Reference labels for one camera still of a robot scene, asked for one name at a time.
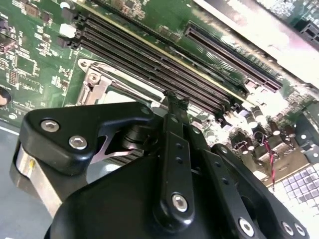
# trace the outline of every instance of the black mechanical arm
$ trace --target black mechanical arm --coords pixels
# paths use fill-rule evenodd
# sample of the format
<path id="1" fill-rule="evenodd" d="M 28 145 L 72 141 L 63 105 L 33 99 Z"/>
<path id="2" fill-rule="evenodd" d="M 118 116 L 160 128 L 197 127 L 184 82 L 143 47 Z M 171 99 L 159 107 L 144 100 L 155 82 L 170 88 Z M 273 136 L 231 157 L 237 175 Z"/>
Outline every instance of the black mechanical arm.
<path id="1" fill-rule="evenodd" d="M 226 146 L 207 146 L 187 105 L 167 92 L 163 117 L 140 103 L 29 112 L 10 174 L 51 213 L 45 238 L 309 238 Z M 87 184 L 90 163 L 134 149 L 143 157 Z"/>

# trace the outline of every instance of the electrolytic capacitor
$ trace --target electrolytic capacitor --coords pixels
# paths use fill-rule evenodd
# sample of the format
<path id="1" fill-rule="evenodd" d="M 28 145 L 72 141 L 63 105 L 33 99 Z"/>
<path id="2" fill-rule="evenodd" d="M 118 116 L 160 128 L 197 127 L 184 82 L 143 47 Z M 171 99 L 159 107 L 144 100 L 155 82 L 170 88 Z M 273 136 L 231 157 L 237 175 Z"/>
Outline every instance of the electrolytic capacitor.
<path id="1" fill-rule="evenodd" d="M 263 127 L 258 125 L 256 128 L 253 129 L 254 139 L 259 143 L 263 143 L 266 137 L 266 131 Z"/>
<path id="2" fill-rule="evenodd" d="M 269 122 L 269 127 L 270 127 L 270 130 L 271 130 L 271 132 L 273 133 L 274 136 L 277 136 L 277 135 L 280 134 L 280 130 L 279 130 L 279 128 L 278 128 L 278 126 L 277 126 L 277 124 L 275 122 L 270 121 Z"/>
<path id="3" fill-rule="evenodd" d="M 212 130 L 208 130 L 206 132 L 206 139 L 207 139 L 208 142 L 215 142 L 216 139 L 217 139 L 217 137 L 215 135 L 215 132 L 212 131 Z"/>
<path id="4" fill-rule="evenodd" d="M 296 133 L 295 133 L 295 129 L 291 126 L 291 125 L 286 125 L 284 127 L 284 130 L 286 132 L 286 135 L 289 137 L 289 138 L 294 138 L 296 137 Z"/>
<path id="5" fill-rule="evenodd" d="M 251 112 L 253 113 L 253 116 L 255 117 L 256 121 L 264 123 L 266 118 L 264 114 L 261 112 L 259 106 L 254 107 Z"/>
<path id="6" fill-rule="evenodd" d="M 242 146 L 242 147 L 240 148 L 240 150 L 241 150 L 241 153 L 244 154 L 244 155 L 249 152 L 249 151 L 248 151 L 248 148 L 247 148 L 247 145 Z"/>
<path id="7" fill-rule="evenodd" d="M 246 121 L 247 121 L 247 124 L 250 128 L 256 128 L 258 123 L 256 122 L 254 116 L 253 116 L 253 113 L 249 112 L 246 116 Z"/>
<path id="8" fill-rule="evenodd" d="M 247 142 L 247 144 L 246 144 L 247 149 L 249 151 L 253 151 L 255 149 L 255 147 L 254 147 L 254 144 L 253 144 L 253 141 L 251 140 L 251 138 L 246 138 L 245 141 Z"/>

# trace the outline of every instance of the ram slot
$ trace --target ram slot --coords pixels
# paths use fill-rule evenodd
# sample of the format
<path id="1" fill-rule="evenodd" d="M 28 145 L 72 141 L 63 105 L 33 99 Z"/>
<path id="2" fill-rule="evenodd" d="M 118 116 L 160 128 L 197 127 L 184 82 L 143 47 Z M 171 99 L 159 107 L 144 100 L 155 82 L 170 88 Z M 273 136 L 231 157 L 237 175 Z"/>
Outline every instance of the ram slot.
<path id="1" fill-rule="evenodd" d="M 189 81 L 195 82 L 195 84 L 197 84 L 197 87 L 201 88 L 203 91 L 208 91 L 208 93 L 214 94 L 216 97 L 224 101 L 229 101 L 228 94 L 222 89 L 218 88 L 217 86 L 213 84 L 210 84 L 204 78 L 188 70 L 187 68 L 177 64 L 173 60 L 168 59 L 167 57 L 163 56 L 162 54 L 155 51 L 151 47 L 145 46 L 144 44 L 142 44 L 135 38 L 120 31 L 119 29 L 103 21 L 99 17 L 92 15 L 90 16 L 89 19 L 85 21 L 85 24 L 98 30 L 101 34 L 108 35 L 108 36 L 113 35 L 113 40 L 128 46 L 131 46 L 132 50 L 144 53 L 147 57 L 149 57 L 152 60 L 156 60 L 159 64 L 162 64 L 167 69 L 175 72 L 176 74 L 179 74 L 180 76 L 182 76 L 183 78 Z"/>
<path id="2" fill-rule="evenodd" d="M 83 48 L 91 51 L 92 53 L 106 59 L 108 64 L 111 66 L 123 70 L 125 73 L 133 76 L 138 77 L 144 83 L 153 83 L 157 86 L 168 89 L 168 90 L 176 90 L 181 97 L 190 97 L 190 102 L 198 107 L 202 108 L 207 112 L 216 113 L 220 111 L 220 108 L 215 108 L 207 104 L 206 99 L 203 99 L 201 95 L 196 94 L 189 89 L 187 89 L 183 85 L 177 85 L 176 83 L 170 81 L 163 81 L 163 79 L 154 76 L 149 71 L 141 68 L 138 64 L 130 64 L 125 58 L 121 58 L 120 56 L 114 55 L 111 52 L 105 51 L 105 49 L 100 48 L 98 44 L 92 42 L 88 39 L 81 39 L 79 42 L 76 43 L 77 46 L 82 46 Z"/>
<path id="3" fill-rule="evenodd" d="M 124 56 L 127 60 L 132 63 L 139 62 L 139 65 L 143 67 L 145 70 L 148 70 L 155 75 L 159 76 L 162 79 L 174 79 L 180 84 L 184 84 L 190 89 L 193 89 L 197 94 L 202 95 L 205 97 L 208 102 L 213 105 L 215 108 L 219 108 L 221 104 L 225 104 L 225 101 L 221 101 L 216 97 L 213 97 L 211 93 L 208 93 L 204 90 L 201 90 L 198 85 L 191 79 L 183 79 L 179 74 L 176 72 L 169 72 L 167 67 L 159 64 L 158 62 L 152 62 L 149 57 L 146 57 L 142 54 L 141 51 L 135 51 L 125 45 L 119 45 L 116 41 L 112 39 L 108 39 L 107 36 L 101 36 L 98 32 L 95 32 L 92 29 L 84 28 L 81 37 L 86 37 L 95 41 L 100 46 L 103 46 L 106 50 L 113 51 L 117 55 Z"/>
<path id="4" fill-rule="evenodd" d="M 185 32 L 185 37 L 202 46 L 231 67 L 242 72 L 244 75 L 247 75 L 256 83 L 267 88 L 271 92 L 276 92 L 282 88 L 283 85 L 278 82 L 274 76 L 250 62 L 227 45 L 221 43 L 205 30 L 190 24 Z"/>

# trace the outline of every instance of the red wire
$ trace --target red wire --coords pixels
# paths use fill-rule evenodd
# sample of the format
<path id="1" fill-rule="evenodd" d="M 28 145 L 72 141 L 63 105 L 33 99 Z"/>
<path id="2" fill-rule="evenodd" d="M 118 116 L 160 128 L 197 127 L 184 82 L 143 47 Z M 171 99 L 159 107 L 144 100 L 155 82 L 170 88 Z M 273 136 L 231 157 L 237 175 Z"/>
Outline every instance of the red wire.
<path id="1" fill-rule="evenodd" d="M 275 173 L 275 170 L 274 170 L 274 155 L 271 151 L 271 148 L 269 146 L 269 143 L 268 142 L 265 142 L 265 147 L 269 153 L 269 156 L 270 156 L 270 166 L 271 166 L 271 178 L 272 178 L 272 182 L 273 182 L 273 190 L 275 191 L 275 176 L 276 176 L 276 173 Z"/>

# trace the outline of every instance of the silver screw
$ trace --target silver screw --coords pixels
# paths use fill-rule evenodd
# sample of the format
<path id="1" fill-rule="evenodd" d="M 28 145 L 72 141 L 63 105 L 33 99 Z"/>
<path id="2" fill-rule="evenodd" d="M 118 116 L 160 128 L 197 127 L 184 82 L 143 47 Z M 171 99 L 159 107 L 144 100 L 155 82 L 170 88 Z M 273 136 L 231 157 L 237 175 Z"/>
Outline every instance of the silver screw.
<path id="1" fill-rule="evenodd" d="M 99 78 L 96 74 L 90 74 L 89 75 L 89 80 L 92 82 L 92 84 L 96 84 L 99 81 Z"/>
<path id="2" fill-rule="evenodd" d="M 247 236 L 252 237 L 254 235 L 254 229 L 246 219 L 239 218 L 239 226 Z"/>
<path id="3" fill-rule="evenodd" d="M 47 132 L 57 132 L 60 129 L 60 126 L 54 120 L 47 119 L 41 122 L 41 128 Z"/>
<path id="4" fill-rule="evenodd" d="M 174 121 L 175 123 L 178 123 L 178 120 L 175 117 L 171 117 L 170 119 Z"/>
<path id="5" fill-rule="evenodd" d="M 83 138 L 82 136 L 76 135 L 76 136 L 72 136 L 69 139 L 69 145 L 72 148 L 78 149 L 78 150 L 83 150 L 88 146 L 87 141 L 85 140 L 85 138 Z"/>
<path id="6" fill-rule="evenodd" d="M 227 153 L 227 148 L 225 148 L 225 147 L 223 147 L 223 146 L 221 146 L 221 151 L 223 152 L 223 153 Z"/>
<path id="7" fill-rule="evenodd" d="M 171 199 L 173 201 L 174 207 L 177 210 L 179 210 L 180 212 L 186 212 L 188 204 L 185 197 L 180 194 L 174 194 Z"/>
<path id="8" fill-rule="evenodd" d="M 287 223 L 281 222 L 281 224 L 283 225 L 285 231 L 286 231 L 289 235 L 291 235 L 291 236 L 294 235 L 294 231 L 292 230 L 292 228 L 291 228 Z"/>
<path id="9" fill-rule="evenodd" d="M 306 236 L 306 232 L 301 226 L 299 226 L 297 223 L 295 223 L 295 227 L 300 235 L 302 235 L 303 237 Z"/>
<path id="10" fill-rule="evenodd" d="M 198 129 L 198 128 L 196 128 L 196 127 L 193 127 L 193 131 L 194 131 L 195 133 L 197 133 L 197 134 L 199 134 L 199 133 L 200 133 L 199 129 Z"/>
<path id="11" fill-rule="evenodd" d="M 148 108 L 146 108 L 146 107 L 142 107 L 142 108 L 141 108 L 141 111 L 142 111 L 144 114 L 147 114 L 147 115 L 150 114 Z"/>
<path id="12" fill-rule="evenodd" d="M 81 63 L 81 66 L 82 66 L 82 67 L 87 67 L 86 62 L 85 62 L 85 61 L 83 61 L 83 62 Z"/>

